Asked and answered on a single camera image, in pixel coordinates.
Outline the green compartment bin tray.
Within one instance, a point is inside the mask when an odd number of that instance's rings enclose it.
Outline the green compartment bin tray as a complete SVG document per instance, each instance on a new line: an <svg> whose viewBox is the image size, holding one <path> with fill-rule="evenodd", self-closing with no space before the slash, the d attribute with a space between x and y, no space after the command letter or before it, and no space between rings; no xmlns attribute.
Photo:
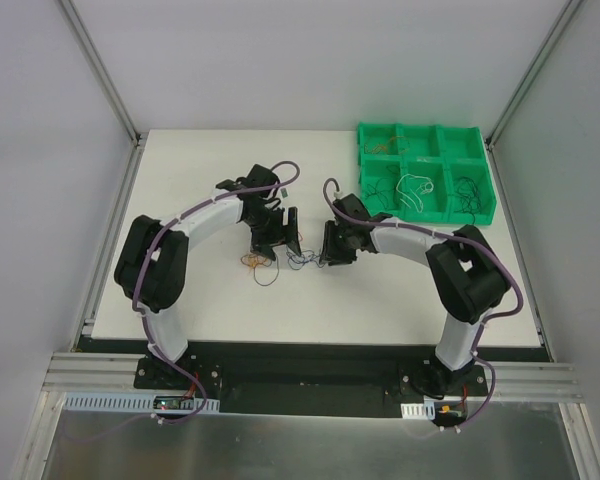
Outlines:
<svg viewBox="0 0 600 480"><path fill-rule="evenodd" d="M488 226L497 196L477 127L361 123L361 199L409 223Z"/></svg>

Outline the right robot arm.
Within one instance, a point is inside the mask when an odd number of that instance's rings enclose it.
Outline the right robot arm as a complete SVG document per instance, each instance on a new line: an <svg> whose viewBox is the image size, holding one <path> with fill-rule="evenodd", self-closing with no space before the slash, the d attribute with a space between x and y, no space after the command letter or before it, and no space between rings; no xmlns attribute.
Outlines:
<svg viewBox="0 0 600 480"><path fill-rule="evenodd" d="M354 194L330 207L335 218L325 223L322 264L349 265L359 252L368 252L401 257L430 270L446 319L429 362L410 376L411 387L433 398L456 392L475 365L482 323L512 287L480 230L465 225L438 238L387 213L370 215Z"/></svg>

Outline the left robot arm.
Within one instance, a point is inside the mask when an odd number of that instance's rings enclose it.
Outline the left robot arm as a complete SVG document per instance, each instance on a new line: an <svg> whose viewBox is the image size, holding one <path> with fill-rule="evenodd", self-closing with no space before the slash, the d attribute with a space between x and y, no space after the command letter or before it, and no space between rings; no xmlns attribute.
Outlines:
<svg viewBox="0 0 600 480"><path fill-rule="evenodd" d="M280 197L299 176L293 161L270 168L256 164L168 220L140 215L131 223L114 281L140 316L149 351L161 359L156 375L168 388L182 388L191 377L190 363L181 358L188 340L174 310L185 287L189 252L220 230L243 223L251 232L252 255L276 264L279 246L300 254L298 209L284 207Z"/></svg>

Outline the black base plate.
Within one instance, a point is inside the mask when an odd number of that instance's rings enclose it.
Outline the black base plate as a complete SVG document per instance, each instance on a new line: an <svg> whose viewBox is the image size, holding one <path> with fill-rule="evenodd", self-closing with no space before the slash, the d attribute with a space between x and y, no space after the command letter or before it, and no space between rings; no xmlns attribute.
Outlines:
<svg viewBox="0 0 600 480"><path fill-rule="evenodd" d="M137 363L134 387L185 391L194 376L198 395L223 413L397 418L426 392L438 400L479 400L484 369L465 367L444 387L430 346L192 342L170 367L153 354Z"/></svg>

